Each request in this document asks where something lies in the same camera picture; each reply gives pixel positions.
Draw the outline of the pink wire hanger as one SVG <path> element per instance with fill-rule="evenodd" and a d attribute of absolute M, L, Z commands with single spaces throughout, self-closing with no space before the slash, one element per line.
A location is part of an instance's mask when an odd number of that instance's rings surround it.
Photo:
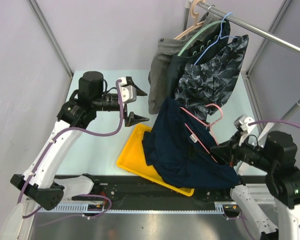
<path fill-rule="evenodd" d="M 185 113 L 187 113 L 188 115 L 190 115 L 192 118 L 194 118 L 196 121 L 198 121 L 200 124 L 202 124 L 203 126 L 207 127 L 210 131 L 211 131 L 211 135 L 216 143 L 217 146 L 219 146 L 219 142 L 217 141 L 217 138 L 215 137 L 213 131 L 212 131 L 212 126 L 215 125 L 218 121 L 220 121 L 223 116 L 224 113 L 221 109 L 221 107 L 219 107 L 217 104 L 215 103 L 209 103 L 206 105 L 206 107 L 215 107 L 217 108 L 217 110 L 220 112 L 220 117 L 219 119 L 217 119 L 216 121 L 214 121 L 213 123 L 205 123 L 202 120 L 200 120 L 199 118 L 197 118 L 195 115 L 193 115 L 190 111 L 188 111 L 185 107 L 180 107 L 181 110 L 183 110 Z M 210 157 L 213 159 L 214 162 L 218 163 L 218 161 L 211 155 L 210 151 L 206 148 L 206 146 L 201 142 L 201 140 L 199 139 L 199 137 L 193 132 L 193 130 L 185 123 L 184 124 L 185 127 L 191 132 L 191 135 L 195 137 L 195 139 L 199 142 L 199 144 L 203 147 L 203 149 L 210 155 Z"/>

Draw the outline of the navy blue shorts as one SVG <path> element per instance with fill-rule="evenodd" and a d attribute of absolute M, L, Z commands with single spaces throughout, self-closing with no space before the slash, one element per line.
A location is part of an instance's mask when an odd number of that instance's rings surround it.
<path fill-rule="evenodd" d="M 226 189 L 240 182 L 229 164 L 211 154 L 216 145 L 209 130 L 170 97 L 142 139 L 146 164 L 177 188 Z"/>

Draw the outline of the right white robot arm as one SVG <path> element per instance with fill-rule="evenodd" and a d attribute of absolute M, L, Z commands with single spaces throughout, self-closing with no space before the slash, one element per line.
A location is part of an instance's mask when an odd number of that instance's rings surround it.
<path fill-rule="evenodd" d="M 243 226 L 254 240 L 300 240 L 300 169 L 296 164 L 297 145 L 293 137 L 272 131 L 263 147 L 246 141 L 239 143 L 241 133 L 211 148 L 214 157 L 236 165 L 242 161 L 266 172 L 265 185 L 277 207 L 278 224 L 263 212 L 249 188 L 242 183 L 227 183 L 220 188 L 221 196 L 234 200 L 240 208 Z"/>

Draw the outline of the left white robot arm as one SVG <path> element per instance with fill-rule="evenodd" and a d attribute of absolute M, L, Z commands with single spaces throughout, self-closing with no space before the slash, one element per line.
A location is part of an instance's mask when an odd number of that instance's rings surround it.
<path fill-rule="evenodd" d="M 14 174 L 10 183 L 19 189 L 18 202 L 27 196 L 40 209 L 53 210 L 62 200 L 76 196 L 86 196 L 95 200 L 100 196 L 98 180 L 90 174 L 58 180 L 57 170 L 68 151 L 83 134 L 96 137 L 110 137 L 122 127 L 131 127 L 149 119 L 128 112 L 128 104 L 144 97 L 132 77 L 120 77 L 115 81 L 115 93 L 108 89 L 104 75 L 99 71 L 87 71 L 78 80 L 78 88 L 73 91 L 59 113 L 54 128 L 31 166 L 23 174 Z M 97 133 L 87 129 L 97 117 L 97 112 L 118 112 L 118 127 L 109 133 Z"/>

